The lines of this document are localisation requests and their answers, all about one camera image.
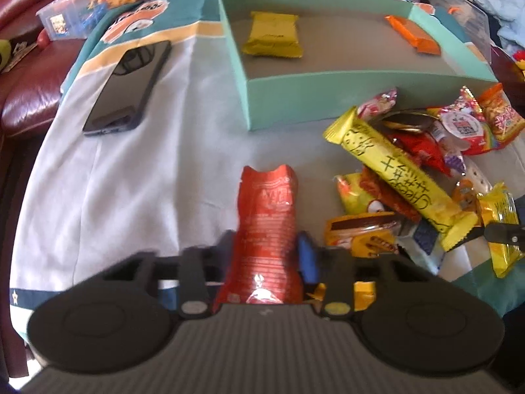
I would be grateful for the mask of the small yellow candy packet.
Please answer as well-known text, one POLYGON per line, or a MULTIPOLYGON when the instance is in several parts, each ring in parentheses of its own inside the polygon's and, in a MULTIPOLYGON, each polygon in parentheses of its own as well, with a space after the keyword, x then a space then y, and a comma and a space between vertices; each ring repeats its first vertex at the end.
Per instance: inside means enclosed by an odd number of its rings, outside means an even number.
POLYGON ((489 244, 493 271, 506 277, 524 257, 524 226, 520 224, 514 197, 505 182, 479 196, 483 236, 489 244))

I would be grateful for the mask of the orange translucent candy packet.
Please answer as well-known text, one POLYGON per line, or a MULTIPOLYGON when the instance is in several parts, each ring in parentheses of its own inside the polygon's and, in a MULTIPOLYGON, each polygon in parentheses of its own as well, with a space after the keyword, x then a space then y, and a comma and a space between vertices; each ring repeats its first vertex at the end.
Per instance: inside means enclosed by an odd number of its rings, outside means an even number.
POLYGON ((366 212, 333 218, 326 223, 324 243, 348 250, 354 257, 398 254, 400 218, 394 212, 366 212))

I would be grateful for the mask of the red foil snack packet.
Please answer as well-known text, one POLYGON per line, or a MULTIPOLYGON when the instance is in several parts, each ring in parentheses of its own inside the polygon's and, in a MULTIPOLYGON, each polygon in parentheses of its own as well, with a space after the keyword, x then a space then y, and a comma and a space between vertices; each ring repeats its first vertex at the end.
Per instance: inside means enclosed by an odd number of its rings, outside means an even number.
POLYGON ((299 304, 295 171, 282 164, 268 172, 243 169, 238 194, 239 226, 230 267, 215 297, 223 304, 299 304))

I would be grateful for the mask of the clear packet nougat bar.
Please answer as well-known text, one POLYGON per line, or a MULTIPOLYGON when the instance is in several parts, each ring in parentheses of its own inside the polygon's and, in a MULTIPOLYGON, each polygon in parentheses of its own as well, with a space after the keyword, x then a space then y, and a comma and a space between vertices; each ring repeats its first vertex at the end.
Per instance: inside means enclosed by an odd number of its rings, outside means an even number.
POLYGON ((472 188, 477 194, 487 194, 491 191, 492 185, 485 174, 471 158, 464 157, 465 178, 472 183, 472 188))

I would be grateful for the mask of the yellow cheese stick packet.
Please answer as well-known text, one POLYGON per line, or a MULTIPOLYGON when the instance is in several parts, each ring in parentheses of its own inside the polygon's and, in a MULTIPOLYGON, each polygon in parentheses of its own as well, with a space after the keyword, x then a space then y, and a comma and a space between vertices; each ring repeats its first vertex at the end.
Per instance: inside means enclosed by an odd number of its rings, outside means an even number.
POLYGON ((475 212, 455 203, 405 151, 359 118, 355 107, 330 124, 323 137, 360 160, 425 217, 440 233, 444 251, 457 247, 476 225, 475 212))

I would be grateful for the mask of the round jelly cup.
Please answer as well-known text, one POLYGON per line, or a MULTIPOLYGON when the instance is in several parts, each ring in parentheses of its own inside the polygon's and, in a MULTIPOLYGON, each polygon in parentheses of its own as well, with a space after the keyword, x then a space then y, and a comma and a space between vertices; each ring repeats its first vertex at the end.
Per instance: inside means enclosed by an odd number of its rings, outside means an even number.
POLYGON ((468 150, 484 148, 487 144, 481 122, 474 116, 461 111, 447 111, 440 115, 440 122, 455 138, 467 141, 468 150))

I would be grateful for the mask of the red bb snack packet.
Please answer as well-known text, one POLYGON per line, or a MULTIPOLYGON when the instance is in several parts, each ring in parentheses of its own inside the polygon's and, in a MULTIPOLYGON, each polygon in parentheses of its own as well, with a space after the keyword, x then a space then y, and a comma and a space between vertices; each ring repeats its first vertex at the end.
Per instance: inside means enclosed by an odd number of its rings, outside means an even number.
POLYGON ((430 167, 446 176, 451 175, 438 143, 429 133, 393 130, 387 136, 394 145, 414 158, 417 164, 430 167))

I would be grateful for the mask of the rainbow red candy bag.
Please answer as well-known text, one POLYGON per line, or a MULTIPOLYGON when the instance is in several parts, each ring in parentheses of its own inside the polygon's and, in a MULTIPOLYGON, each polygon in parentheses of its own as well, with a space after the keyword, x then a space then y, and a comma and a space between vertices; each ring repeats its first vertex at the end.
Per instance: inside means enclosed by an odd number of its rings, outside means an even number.
POLYGON ((483 110, 469 88, 463 86, 449 105, 431 107, 428 113, 439 119, 445 130, 464 143, 468 156, 485 154, 497 148, 483 110))

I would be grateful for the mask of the dark red gold packet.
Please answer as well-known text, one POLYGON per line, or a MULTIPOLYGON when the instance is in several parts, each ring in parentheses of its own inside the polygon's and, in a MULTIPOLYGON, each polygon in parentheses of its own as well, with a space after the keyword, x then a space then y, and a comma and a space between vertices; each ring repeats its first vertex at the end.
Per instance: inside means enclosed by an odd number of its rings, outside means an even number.
POLYGON ((438 120, 438 117, 419 109, 394 110, 381 117, 385 127, 409 133, 427 132, 438 120))

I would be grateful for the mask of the pink white candy packet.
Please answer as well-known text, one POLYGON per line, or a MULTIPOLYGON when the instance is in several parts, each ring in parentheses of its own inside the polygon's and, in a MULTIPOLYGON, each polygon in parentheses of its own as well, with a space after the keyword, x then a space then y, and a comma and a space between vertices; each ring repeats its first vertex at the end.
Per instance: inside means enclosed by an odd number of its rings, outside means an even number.
POLYGON ((395 106, 397 98, 397 88, 391 88, 385 92, 377 94, 374 98, 358 106, 358 118, 369 121, 372 118, 385 114, 395 106))

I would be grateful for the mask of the orange wafer snack packet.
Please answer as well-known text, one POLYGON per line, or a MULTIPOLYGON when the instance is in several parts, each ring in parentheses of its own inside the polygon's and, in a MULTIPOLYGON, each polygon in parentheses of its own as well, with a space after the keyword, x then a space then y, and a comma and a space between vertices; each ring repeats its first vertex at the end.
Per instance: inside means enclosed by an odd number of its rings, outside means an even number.
POLYGON ((440 45, 414 21, 394 15, 386 15, 385 20, 419 54, 440 56, 440 45))

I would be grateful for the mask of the yellow snack packet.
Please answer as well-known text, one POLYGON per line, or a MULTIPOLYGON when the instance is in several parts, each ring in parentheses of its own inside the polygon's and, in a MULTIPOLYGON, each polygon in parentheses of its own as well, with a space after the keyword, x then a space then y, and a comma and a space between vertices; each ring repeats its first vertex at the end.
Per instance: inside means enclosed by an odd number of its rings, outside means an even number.
POLYGON ((294 14, 252 11, 252 27, 242 46, 242 52, 251 56, 301 59, 304 49, 299 43, 294 14))

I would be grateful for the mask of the blue white cracker packet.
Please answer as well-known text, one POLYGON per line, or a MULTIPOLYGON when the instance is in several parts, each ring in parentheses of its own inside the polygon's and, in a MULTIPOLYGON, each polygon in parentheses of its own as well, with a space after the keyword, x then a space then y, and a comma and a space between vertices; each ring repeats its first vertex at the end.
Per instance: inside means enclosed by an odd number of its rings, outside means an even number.
POLYGON ((419 267, 437 275, 444 259, 439 232, 426 219, 419 223, 406 220, 402 222, 397 244, 419 267))

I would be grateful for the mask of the orange red chips bag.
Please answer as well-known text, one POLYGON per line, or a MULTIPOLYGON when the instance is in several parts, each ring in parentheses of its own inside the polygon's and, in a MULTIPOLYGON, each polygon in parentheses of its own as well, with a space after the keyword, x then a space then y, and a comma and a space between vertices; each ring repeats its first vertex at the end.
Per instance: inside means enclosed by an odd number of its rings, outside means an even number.
POLYGON ((478 103, 499 148, 511 143, 524 129, 524 118, 512 106, 501 83, 483 92, 478 103))

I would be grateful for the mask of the yellow red toy figure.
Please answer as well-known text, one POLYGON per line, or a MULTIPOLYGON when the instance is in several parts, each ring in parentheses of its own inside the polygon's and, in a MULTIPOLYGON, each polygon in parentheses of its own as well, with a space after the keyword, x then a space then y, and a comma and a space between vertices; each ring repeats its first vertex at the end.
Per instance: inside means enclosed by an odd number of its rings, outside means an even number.
POLYGON ((522 71, 525 76, 525 50, 520 50, 513 55, 516 66, 522 71))

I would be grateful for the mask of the black smartphone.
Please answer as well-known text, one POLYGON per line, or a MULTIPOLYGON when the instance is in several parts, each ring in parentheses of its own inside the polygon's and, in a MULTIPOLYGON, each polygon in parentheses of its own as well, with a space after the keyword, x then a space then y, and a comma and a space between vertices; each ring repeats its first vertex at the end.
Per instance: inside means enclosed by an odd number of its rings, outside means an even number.
POLYGON ((171 49, 171 42, 164 40, 127 50, 86 118, 83 134, 91 137, 136 128, 171 49))

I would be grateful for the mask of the teal cardboard box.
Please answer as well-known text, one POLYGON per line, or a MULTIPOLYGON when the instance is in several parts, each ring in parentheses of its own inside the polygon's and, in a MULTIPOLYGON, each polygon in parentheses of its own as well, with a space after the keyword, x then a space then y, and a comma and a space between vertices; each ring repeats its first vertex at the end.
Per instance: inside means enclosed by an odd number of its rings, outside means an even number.
POLYGON ((398 89, 398 106, 452 103, 463 86, 480 94, 496 83, 490 65, 436 17, 400 0, 218 0, 221 23, 249 130, 336 118, 398 89), (242 52, 252 11, 294 14, 301 59, 242 52), (439 45, 419 54, 385 20, 414 21, 439 45))

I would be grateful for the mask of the clear plastic lid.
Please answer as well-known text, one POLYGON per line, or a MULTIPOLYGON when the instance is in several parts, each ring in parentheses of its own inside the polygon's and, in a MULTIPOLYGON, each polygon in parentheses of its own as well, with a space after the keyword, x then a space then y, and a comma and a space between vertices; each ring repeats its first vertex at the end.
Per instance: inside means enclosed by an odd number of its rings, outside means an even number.
POLYGON ((482 60, 491 63, 488 15, 469 0, 430 0, 434 16, 482 60))

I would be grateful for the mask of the dark red leather sofa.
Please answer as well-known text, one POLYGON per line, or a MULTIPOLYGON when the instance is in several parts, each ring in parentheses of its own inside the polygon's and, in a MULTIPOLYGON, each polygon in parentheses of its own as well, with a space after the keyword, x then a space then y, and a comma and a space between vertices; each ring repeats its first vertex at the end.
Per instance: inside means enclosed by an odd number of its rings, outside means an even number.
MULTIPOLYGON (((11 46, 25 47, 24 57, 1 71, 1 133, 5 137, 47 131, 59 107, 61 85, 86 39, 50 40, 36 12, 52 1, 1 0, 1 38, 11 46)), ((106 29, 118 15, 146 1, 108 11, 91 33, 106 29)))

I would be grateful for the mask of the clear bin of toys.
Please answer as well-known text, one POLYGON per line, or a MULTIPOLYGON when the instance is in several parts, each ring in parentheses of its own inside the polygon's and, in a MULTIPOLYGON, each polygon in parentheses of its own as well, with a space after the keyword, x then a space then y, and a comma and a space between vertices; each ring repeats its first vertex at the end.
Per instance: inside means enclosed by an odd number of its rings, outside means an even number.
POLYGON ((106 13, 144 0, 54 0, 36 12, 51 41, 85 39, 106 13))

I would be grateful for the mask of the green plush toy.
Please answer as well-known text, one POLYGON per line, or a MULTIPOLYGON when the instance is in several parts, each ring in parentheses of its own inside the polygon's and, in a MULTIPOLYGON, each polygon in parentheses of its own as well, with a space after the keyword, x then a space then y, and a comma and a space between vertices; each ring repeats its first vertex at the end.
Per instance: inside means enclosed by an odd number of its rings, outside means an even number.
POLYGON ((0 40, 0 71, 2 71, 11 59, 11 43, 9 40, 0 40))

